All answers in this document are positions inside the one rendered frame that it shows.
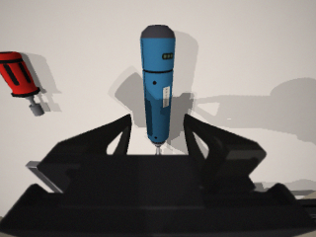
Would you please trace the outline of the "blue electric nut driver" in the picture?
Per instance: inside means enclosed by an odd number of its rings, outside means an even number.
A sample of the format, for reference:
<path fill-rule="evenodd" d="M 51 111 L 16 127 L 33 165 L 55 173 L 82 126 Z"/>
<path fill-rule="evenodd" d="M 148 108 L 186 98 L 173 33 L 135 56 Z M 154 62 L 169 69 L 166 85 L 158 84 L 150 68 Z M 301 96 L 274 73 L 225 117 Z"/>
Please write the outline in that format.
<path fill-rule="evenodd" d="M 169 137 L 176 38 L 165 25 L 151 25 L 140 37 L 147 136 L 160 147 Z"/>

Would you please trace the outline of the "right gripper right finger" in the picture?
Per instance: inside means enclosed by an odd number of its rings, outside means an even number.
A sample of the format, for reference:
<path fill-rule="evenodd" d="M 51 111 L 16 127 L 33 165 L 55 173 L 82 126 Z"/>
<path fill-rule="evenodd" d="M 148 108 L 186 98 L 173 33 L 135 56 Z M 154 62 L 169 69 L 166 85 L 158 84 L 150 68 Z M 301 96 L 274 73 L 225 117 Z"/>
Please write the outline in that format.
<path fill-rule="evenodd" d="M 267 156 L 267 152 L 258 142 L 188 114 L 184 116 L 183 125 L 188 153 L 197 160 L 204 194 L 217 177 L 249 176 Z M 194 133 L 208 147 L 206 159 L 198 147 Z"/>

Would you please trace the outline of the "red-handled nut driver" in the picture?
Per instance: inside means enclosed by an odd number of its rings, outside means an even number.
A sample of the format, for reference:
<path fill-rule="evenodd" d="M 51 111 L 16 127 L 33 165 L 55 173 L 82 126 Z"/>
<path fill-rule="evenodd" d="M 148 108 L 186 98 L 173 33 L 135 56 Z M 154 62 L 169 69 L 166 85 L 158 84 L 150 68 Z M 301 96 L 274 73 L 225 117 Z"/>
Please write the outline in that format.
<path fill-rule="evenodd" d="M 40 103 L 36 103 L 34 100 L 34 95 L 40 92 L 40 87 L 36 87 L 33 77 L 19 52 L 0 51 L 0 74 L 12 89 L 12 97 L 29 100 L 31 103 L 29 107 L 35 117 L 44 115 Z"/>

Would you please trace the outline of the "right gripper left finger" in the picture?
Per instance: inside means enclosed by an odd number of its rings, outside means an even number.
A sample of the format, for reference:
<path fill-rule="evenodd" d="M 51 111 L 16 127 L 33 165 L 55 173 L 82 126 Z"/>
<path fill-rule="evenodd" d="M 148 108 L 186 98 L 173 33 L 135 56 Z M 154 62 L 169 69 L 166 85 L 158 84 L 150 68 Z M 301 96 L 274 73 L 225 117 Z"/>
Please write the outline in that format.
<path fill-rule="evenodd" d="M 59 141 L 49 152 L 108 154 L 108 146 L 121 134 L 113 154 L 127 154 L 131 127 L 131 115 L 127 114 L 105 125 Z"/>

